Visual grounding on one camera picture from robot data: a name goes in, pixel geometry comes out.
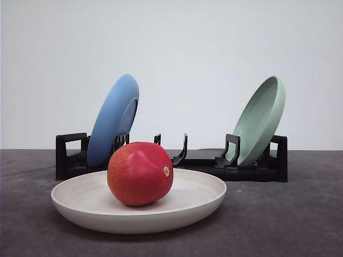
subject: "table surface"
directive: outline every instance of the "table surface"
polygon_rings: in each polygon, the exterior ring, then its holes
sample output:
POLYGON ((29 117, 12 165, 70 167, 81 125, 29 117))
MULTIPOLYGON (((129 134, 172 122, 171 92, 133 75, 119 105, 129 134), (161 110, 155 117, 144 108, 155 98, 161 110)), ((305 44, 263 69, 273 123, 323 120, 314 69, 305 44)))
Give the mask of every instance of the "table surface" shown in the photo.
POLYGON ((60 183, 54 150, 1 150, 0 255, 343 256, 343 151, 289 151, 288 179, 227 182, 221 206, 198 223, 115 235, 81 228, 57 212, 50 198, 60 183))

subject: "white backdrop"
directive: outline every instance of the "white backdrop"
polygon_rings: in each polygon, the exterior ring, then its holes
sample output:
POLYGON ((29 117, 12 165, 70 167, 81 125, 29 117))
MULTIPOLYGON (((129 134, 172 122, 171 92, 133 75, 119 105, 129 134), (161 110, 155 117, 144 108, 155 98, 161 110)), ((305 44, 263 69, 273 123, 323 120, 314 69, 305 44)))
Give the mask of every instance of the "white backdrop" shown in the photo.
POLYGON ((91 133, 115 81, 140 100, 131 141, 224 147, 258 86, 286 87, 289 149, 343 149, 342 1, 1 2, 1 148, 91 133))

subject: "white bowl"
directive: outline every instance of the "white bowl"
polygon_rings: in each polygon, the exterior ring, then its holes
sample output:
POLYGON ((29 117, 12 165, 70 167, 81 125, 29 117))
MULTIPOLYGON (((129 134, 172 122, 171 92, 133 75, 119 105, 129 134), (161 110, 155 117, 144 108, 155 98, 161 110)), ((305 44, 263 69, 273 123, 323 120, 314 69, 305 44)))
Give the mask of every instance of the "white bowl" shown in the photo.
POLYGON ((51 192, 56 209, 87 229, 142 234, 181 228, 213 213, 221 204, 226 184, 219 178, 174 169, 174 182, 162 199, 142 207, 119 202, 107 185, 107 171, 68 179, 51 192))

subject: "green plate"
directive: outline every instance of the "green plate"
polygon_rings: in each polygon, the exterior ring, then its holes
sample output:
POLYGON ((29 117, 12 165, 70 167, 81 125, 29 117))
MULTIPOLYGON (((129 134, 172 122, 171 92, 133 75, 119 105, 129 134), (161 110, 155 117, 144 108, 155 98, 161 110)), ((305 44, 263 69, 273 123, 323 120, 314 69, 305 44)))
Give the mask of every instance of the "green plate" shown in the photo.
MULTIPOLYGON (((252 166, 270 143, 285 107, 285 88, 277 77, 270 77, 256 90, 233 132, 241 137, 239 167, 252 166)), ((226 159, 231 160, 235 148, 229 146, 226 159)))

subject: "dish rack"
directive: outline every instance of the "dish rack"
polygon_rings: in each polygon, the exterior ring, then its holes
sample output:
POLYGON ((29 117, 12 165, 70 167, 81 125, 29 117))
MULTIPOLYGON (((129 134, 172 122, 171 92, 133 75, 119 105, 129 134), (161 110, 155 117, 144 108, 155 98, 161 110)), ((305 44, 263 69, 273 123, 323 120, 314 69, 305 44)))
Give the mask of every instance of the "dish rack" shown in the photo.
MULTIPOLYGON (((87 166, 87 149, 91 136, 87 133, 65 134, 56 136, 56 180, 66 180, 76 176, 107 170, 108 162, 98 167, 87 166), (67 155, 66 143, 81 140, 81 150, 67 155)), ((261 156, 251 167, 239 167, 237 160, 240 156, 241 138, 226 134, 225 149, 213 159, 187 158, 188 135, 184 134, 183 149, 171 158, 174 168, 188 169, 214 175, 224 181, 253 181, 253 182, 288 182, 287 173, 287 137, 274 135, 261 156), (270 153, 270 144, 276 143, 276 156, 270 153), (235 155, 232 160, 225 158, 229 145, 235 145, 235 155)), ((111 149, 114 153, 124 144, 130 142, 129 134, 118 135, 111 149)), ((154 143, 161 145, 161 134, 154 137, 154 143)))

